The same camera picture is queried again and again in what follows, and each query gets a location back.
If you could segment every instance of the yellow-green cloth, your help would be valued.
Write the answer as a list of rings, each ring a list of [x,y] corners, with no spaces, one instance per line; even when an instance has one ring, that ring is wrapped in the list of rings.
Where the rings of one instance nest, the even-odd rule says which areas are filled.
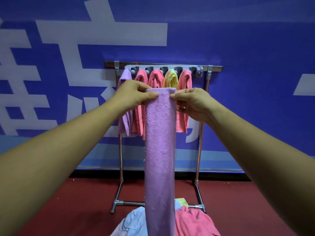
[[[175,70],[170,69],[166,72],[163,81],[163,88],[178,88],[178,77]]]
[[[186,206],[188,208],[188,203],[186,202],[185,198],[177,198],[176,200],[178,200],[181,207]]]

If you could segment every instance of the person's left arm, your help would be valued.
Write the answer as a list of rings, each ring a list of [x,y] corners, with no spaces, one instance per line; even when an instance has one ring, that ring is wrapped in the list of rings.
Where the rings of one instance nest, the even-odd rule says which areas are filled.
[[[14,235],[51,198],[113,122],[158,93],[127,80],[108,102],[0,155],[0,235]]]

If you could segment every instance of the light blue towel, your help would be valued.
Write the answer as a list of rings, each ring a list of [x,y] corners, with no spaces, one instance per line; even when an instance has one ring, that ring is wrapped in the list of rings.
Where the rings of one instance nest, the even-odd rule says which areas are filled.
[[[179,201],[175,200],[175,210],[180,209]],[[119,230],[126,231],[126,236],[148,236],[144,207],[132,210],[119,224]]]

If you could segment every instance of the person's right arm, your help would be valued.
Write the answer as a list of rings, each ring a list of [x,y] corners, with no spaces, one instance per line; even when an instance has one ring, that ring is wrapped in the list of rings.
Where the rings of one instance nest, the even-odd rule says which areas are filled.
[[[279,216],[315,235],[315,160],[240,118],[199,88],[171,95],[178,111],[207,123]]]

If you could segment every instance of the metal rack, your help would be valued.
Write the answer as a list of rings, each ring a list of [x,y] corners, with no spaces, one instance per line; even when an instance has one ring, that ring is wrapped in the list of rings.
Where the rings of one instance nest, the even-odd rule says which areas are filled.
[[[135,73],[137,69],[135,67],[137,66],[151,66],[151,67],[160,67],[160,70],[164,73],[163,71],[163,66],[165,67],[172,67],[174,66],[174,69],[178,71],[176,67],[184,67],[188,68],[191,66],[194,66],[194,68],[190,68],[190,70],[195,69],[196,66],[201,67],[201,74],[200,71],[197,69],[197,77],[202,76],[202,71],[207,71],[207,75],[205,78],[205,90],[208,92],[209,91],[209,82],[211,78],[212,72],[222,72],[222,66],[213,66],[213,65],[187,65],[187,64],[160,64],[160,63],[136,63],[136,62],[119,62],[119,61],[105,61],[105,67],[112,67],[115,68],[115,73],[116,73],[116,84],[118,84],[119,78],[120,78],[120,68],[125,68],[128,66],[130,70],[133,70]],[[202,142],[203,142],[203,129],[204,129],[204,123],[201,123],[200,127],[200,135],[199,135],[199,148],[198,148],[198,160],[197,160],[197,168],[196,168],[196,177],[194,180],[194,186],[196,190],[196,194],[198,197],[199,204],[198,205],[189,205],[189,208],[196,208],[196,209],[201,209],[203,212],[206,213],[206,208],[203,204],[202,197],[199,191],[198,187],[198,178],[199,178],[199,168],[200,168],[200,159],[201,159],[201,151],[202,151]],[[123,186],[124,182],[124,177],[123,177],[123,152],[122,152],[122,136],[119,134],[118,135],[118,144],[119,144],[119,170],[120,170],[120,184],[117,190],[116,198],[114,199],[113,206],[111,213],[115,213],[115,208],[116,206],[145,206],[144,202],[135,202],[135,201],[125,201],[125,200],[118,200],[118,196],[121,190],[121,187]]]

